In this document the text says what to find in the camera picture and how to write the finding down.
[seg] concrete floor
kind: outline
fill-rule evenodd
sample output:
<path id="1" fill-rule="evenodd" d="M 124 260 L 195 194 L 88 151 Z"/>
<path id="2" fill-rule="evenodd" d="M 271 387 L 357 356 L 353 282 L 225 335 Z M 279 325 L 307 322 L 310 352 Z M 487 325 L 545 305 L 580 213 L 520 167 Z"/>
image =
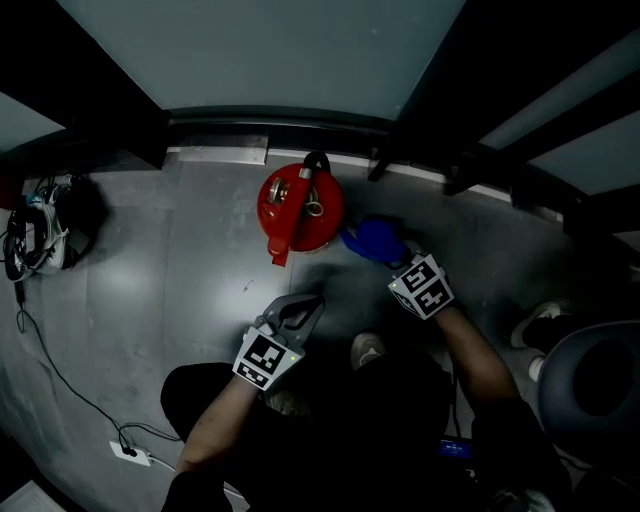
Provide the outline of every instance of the concrete floor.
<path id="1" fill-rule="evenodd" d="M 142 421 L 171 432 L 159 402 L 175 367 L 231 362 L 242 329 L 275 297 L 322 292 L 325 314 L 315 347 L 338 347 L 346 365 L 349 341 L 378 327 L 388 343 L 425 344 L 445 366 L 441 342 L 386 290 L 384 267 L 347 251 L 340 240 L 295 254 L 285 269 L 271 265 L 256 219 L 259 187 L 290 163 L 266 167 L 188 163 L 164 171 L 102 172 L 112 215 L 93 252 L 77 268 L 35 277 L 26 285 L 27 310 L 38 321 L 60 371 L 120 422 Z M 523 309 L 558 296 L 596 297 L 592 262 L 560 225 L 471 192 L 445 197 L 426 180 L 388 174 L 369 183 L 365 170 L 334 165 L 347 213 L 403 219 L 415 239 L 443 265 L 457 298 L 503 354 L 523 396 L 533 350 L 506 346 Z M 0 212 L 4 225 L 8 212 Z M 157 511 L 171 473 L 116 459 L 110 423 L 57 379 L 32 328 L 20 335 L 13 285 L 0 279 L 0 423 L 42 472 L 89 512 Z M 459 397 L 463 435 L 472 415 Z M 180 443 L 130 431 L 138 446 L 172 464 Z"/>

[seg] person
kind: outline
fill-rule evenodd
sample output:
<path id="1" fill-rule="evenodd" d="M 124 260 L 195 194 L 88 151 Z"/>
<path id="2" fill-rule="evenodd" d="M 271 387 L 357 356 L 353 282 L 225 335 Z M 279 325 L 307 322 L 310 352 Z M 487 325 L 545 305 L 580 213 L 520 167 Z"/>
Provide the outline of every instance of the person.
<path id="1" fill-rule="evenodd" d="M 163 511 L 230 511 L 224 482 L 254 512 L 563 510 L 568 473 L 504 361 L 458 308 L 434 318 L 475 414 L 475 478 L 436 455 L 450 375 L 424 352 L 362 333 L 352 378 L 320 422 L 269 408 L 231 365 L 174 370 L 161 401 L 185 446 Z"/>

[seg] wall outlet plate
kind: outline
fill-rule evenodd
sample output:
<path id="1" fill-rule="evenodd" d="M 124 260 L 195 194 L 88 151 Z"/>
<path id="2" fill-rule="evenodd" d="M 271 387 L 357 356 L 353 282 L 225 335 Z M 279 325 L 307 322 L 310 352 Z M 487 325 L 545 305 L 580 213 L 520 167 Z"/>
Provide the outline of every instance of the wall outlet plate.
<path id="1" fill-rule="evenodd" d="M 109 445 L 113 450 L 113 453 L 116 457 L 124 460 L 128 460 L 129 462 L 134 462 L 135 464 L 140 464 L 141 466 L 151 466 L 151 461 L 149 460 L 149 454 L 146 450 L 142 448 L 138 448 L 137 446 L 132 446 L 131 448 L 136 451 L 136 456 L 132 457 L 131 455 L 127 455 L 122 452 L 122 447 L 120 443 L 116 443 L 114 441 L 109 441 Z"/>

